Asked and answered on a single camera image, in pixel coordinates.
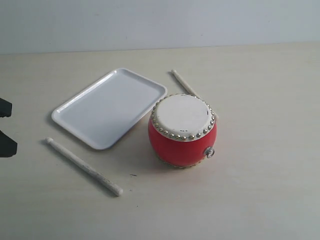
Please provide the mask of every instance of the white plastic tray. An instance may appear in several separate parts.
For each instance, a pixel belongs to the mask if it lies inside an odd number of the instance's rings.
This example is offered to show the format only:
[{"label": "white plastic tray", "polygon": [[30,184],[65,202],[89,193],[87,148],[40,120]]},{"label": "white plastic tray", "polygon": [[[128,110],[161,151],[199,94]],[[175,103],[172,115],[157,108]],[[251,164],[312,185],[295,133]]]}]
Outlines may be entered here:
[{"label": "white plastic tray", "polygon": [[128,69],[111,71],[52,112],[61,127],[96,150],[115,144],[167,88]]}]

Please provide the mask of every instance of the stick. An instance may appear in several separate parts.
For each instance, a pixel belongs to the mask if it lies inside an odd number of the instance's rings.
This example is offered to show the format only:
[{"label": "stick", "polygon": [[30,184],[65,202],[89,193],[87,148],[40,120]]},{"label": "stick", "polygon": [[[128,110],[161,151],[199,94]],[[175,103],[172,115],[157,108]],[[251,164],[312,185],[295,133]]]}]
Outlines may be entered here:
[{"label": "stick", "polygon": [[[171,70],[171,73],[174,75],[175,79],[182,85],[182,87],[186,90],[186,92],[190,95],[196,96],[201,99],[201,97],[193,90],[193,88],[182,78],[182,76],[174,69]],[[218,120],[219,116],[215,113],[215,119]]]},{"label": "stick", "polygon": [[68,149],[60,145],[59,143],[55,142],[51,137],[47,137],[45,141],[52,146],[55,150],[57,150],[59,153],[64,155],[66,158],[68,158],[71,162],[73,162],[75,165],[77,165],[79,168],[81,168],[83,171],[85,171],[87,174],[89,174],[91,177],[93,177],[95,180],[100,182],[103,186],[107,187],[110,191],[112,191],[115,195],[118,197],[122,195],[124,190],[114,184],[113,182],[106,179],[101,173],[97,172],[94,168],[89,166],[85,161],[74,155],[72,152],[70,152]]}]

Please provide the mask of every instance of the drumhead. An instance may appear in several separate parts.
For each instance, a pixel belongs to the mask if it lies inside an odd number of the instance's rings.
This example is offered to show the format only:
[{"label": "drumhead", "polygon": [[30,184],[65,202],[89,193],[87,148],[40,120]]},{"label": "drumhead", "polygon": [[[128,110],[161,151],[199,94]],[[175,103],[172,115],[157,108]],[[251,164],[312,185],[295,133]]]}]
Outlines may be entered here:
[{"label": "drumhead", "polygon": [[158,131],[167,131],[165,135],[176,140],[199,139],[205,136],[214,124],[210,106],[187,94],[176,94],[163,99],[152,112],[152,122]]}]

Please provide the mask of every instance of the tabletop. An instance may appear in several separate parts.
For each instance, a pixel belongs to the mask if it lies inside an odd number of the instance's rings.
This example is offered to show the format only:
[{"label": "tabletop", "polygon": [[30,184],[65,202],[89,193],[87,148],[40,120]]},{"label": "tabletop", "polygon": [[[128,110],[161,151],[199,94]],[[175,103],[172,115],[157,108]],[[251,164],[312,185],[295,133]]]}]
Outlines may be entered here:
[{"label": "tabletop", "polygon": [[[188,169],[160,162],[150,113],[103,151],[52,121],[56,107],[116,68],[168,94],[184,92],[169,74],[176,69],[219,115],[214,156]],[[0,55],[0,97],[12,103],[0,129],[18,142],[15,156],[0,159],[1,239],[318,239],[319,70],[320,42]]]}]

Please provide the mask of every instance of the white wall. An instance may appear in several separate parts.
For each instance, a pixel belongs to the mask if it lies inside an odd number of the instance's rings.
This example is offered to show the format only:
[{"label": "white wall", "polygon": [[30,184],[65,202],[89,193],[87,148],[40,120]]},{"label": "white wall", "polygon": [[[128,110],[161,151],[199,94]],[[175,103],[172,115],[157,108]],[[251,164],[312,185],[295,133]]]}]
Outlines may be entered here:
[{"label": "white wall", "polygon": [[319,0],[0,0],[0,54],[320,40]]}]

